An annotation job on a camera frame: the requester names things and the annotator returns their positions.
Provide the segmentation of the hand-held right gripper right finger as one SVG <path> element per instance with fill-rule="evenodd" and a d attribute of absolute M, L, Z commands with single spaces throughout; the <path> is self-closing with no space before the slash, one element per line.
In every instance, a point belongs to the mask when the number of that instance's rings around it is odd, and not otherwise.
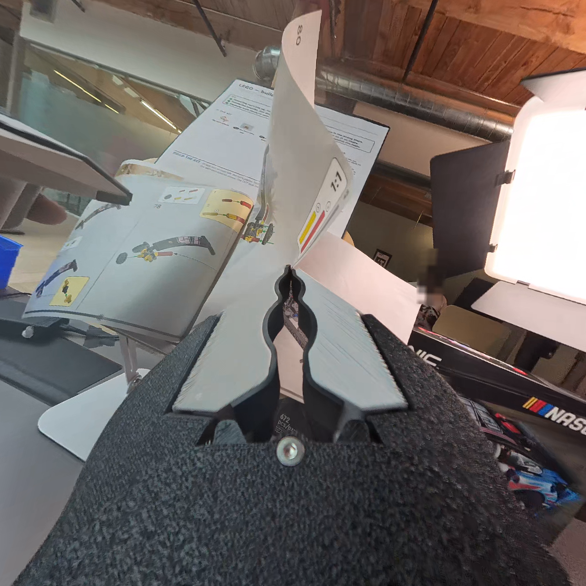
<path fill-rule="evenodd" d="M 328 441 L 368 416 L 405 411 L 408 400 L 353 305 L 299 269 L 292 270 L 298 324 L 307 337 L 304 404 Z"/>

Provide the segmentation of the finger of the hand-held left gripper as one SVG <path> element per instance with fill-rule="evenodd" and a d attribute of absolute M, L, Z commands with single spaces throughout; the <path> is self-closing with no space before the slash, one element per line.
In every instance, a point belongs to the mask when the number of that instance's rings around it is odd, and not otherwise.
<path fill-rule="evenodd" d="M 37 146 L 45 147 L 79 160 L 89 161 L 89 158 L 83 153 L 40 133 L 34 128 L 6 114 L 3 110 L 1 110 L 1 129 L 7 131 L 12 136 L 18 136 L 20 139 L 27 140 Z"/>
<path fill-rule="evenodd" d="M 132 199 L 127 188 L 91 159 L 79 160 L 2 130 L 1 230 L 18 230 L 45 188 L 115 205 L 126 206 Z"/>

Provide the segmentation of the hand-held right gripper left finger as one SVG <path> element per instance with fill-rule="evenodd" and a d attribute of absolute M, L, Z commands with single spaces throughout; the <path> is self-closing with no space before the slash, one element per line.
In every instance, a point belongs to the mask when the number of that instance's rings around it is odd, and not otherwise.
<path fill-rule="evenodd" d="M 173 413 L 235 421 L 246 440 L 268 442 L 280 401 L 275 338 L 284 327 L 291 268 L 285 265 L 217 315 L 173 403 Z"/>

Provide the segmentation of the toy instruction booklet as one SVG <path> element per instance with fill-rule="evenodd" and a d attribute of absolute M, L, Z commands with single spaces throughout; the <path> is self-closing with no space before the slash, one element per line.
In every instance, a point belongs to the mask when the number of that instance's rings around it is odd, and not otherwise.
<path fill-rule="evenodd" d="M 91 204 L 31 295 L 27 317 L 104 324 L 167 342 L 258 291 L 285 265 L 374 314 L 406 342 L 416 290 L 341 238 L 318 250 L 348 204 L 353 171 L 314 106 L 321 11 L 282 35 L 268 137 L 255 198 L 129 161 L 120 173 L 132 202 Z"/>

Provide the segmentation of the grey desk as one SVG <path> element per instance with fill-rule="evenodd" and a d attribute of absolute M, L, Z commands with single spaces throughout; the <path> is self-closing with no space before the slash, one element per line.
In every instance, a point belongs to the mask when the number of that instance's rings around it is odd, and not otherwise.
<path fill-rule="evenodd" d="M 199 445 L 211 423 L 165 408 L 198 340 L 124 402 L 79 466 L 1 408 L 1 584 L 569 585 L 449 387 L 383 344 L 414 408 L 371 417 L 373 442 Z"/>

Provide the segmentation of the person's left hand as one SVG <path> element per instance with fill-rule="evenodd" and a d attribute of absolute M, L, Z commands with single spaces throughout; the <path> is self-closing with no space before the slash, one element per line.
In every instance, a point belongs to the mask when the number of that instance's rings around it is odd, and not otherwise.
<path fill-rule="evenodd" d="M 55 226 L 68 218 L 67 211 L 55 201 L 39 194 L 31 205 L 26 218 L 34 223 Z"/>

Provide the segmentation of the blue plastic parts bin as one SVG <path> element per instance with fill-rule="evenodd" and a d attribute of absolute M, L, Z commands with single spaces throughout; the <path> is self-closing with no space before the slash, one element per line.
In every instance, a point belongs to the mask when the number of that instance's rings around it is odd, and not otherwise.
<path fill-rule="evenodd" d="M 0 289 L 5 289 L 10 281 L 11 273 L 15 267 L 22 244 L 5 236 L 0 237 L 1 258 L 0 258 Z"/>

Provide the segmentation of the black toy set box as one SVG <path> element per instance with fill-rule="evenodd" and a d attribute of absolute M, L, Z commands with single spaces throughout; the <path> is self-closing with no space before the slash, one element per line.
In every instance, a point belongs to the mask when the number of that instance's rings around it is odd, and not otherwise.
<path fill-rule="evenodd" d="M 443 436 L 436 452 L 456 456 L 471 439 L 472 425 L 464 421 L 464 410 L 489 442 L 494 460 L 509 492 L 522 509 L 544 523 L 546 532 L 559 534 L 585 505 L 585 477 L 567 461 L 571 454 L 585 463 L 585 400 L 518 367 L 501 362 L 443 335 L 415 327 L 404 345 L 374 316 L 364 322 L 382 356 L 408 400 L 405 411 L 368 416 L 401 414 L 401 441 L 415 446 L 414 429 Z M 284 327 L 274 341 L 281 391 L 293 399 L 304 399 L 302 365 L 306 336 Z M 308 414 L 316 441 L 331 442 Z"/>

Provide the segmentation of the white metal book stand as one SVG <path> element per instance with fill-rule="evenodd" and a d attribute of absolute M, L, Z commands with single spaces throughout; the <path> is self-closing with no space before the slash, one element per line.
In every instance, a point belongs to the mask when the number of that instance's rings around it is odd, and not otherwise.
<path fill-rule="evenodd" d="M 83 334 L 91 333 L 91 342 L 105 342 L 99 332 L 118 337 L 114 343 L 116 359 L 120 359 L 121 369 L 107 377 L 94 382 L 69 398 L 45 411 L 38 420 L 38 430 L 77 459 L 86 461 L 106 424 L 128 392 L 161 359 L 161 353 L 139 341 L 132 334 L 119 328 L 109 328 L 99 324 L 90 324 L 82 329 L 67 326 L 68 338 L 77 337 L 81 341 Z"/>

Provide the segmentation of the black power adapter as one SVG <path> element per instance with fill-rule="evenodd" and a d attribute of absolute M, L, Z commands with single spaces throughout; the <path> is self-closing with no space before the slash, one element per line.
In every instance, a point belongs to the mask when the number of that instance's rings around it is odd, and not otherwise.
<path fill-rule="evenodd" d="M 43 341 L 60 335 L 62 328 L 68 326 L 69 319 L 53 317 L 16 318 L 1 317 L 1 339 Z M 33 338 L 24 339 L 21 332 L 26 326 L 34 326 Z"/>

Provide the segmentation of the printed instruction sheet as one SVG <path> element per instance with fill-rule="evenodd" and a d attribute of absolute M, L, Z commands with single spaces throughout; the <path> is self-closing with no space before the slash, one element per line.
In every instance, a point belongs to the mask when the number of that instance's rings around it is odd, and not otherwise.
<path fill-rule="evenodd" d="M 155 166 L 185 180 L 255 198 L 272 104 L 272 90 L 233 81 L 158 157 Z M 389 128 L 323 106 L 315 109 L 354 172 L 350 201 L 329 228 L 342 237 Z"/>

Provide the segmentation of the studio light with barn doors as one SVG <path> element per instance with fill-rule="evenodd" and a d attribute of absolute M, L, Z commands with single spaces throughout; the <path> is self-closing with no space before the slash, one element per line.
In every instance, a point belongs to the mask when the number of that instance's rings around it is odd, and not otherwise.
<path fill-rule="evenodd" d="M 473 310 L 585 351 L 585 68 L 526 77 L 509 139 L 430 161 L 441 275 L 497 282 Z"/>

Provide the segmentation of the silver ventilation duct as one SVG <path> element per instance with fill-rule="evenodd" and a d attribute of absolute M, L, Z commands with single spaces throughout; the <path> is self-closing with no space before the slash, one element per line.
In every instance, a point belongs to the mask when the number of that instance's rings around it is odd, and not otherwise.
<path fill-rule="evenodd" d="M 487 109 L 473 111 L 471 107 L 449 105 L 447 99 L 431 97 L 419 89 L 399 84 L 388 86 L 357 77 L 340 67 L 318 62 L 316 87 L 319 90 L 419 121 L 460 132 L 492 143 L 509 140 L 511 123 L 490 115 Z"/>

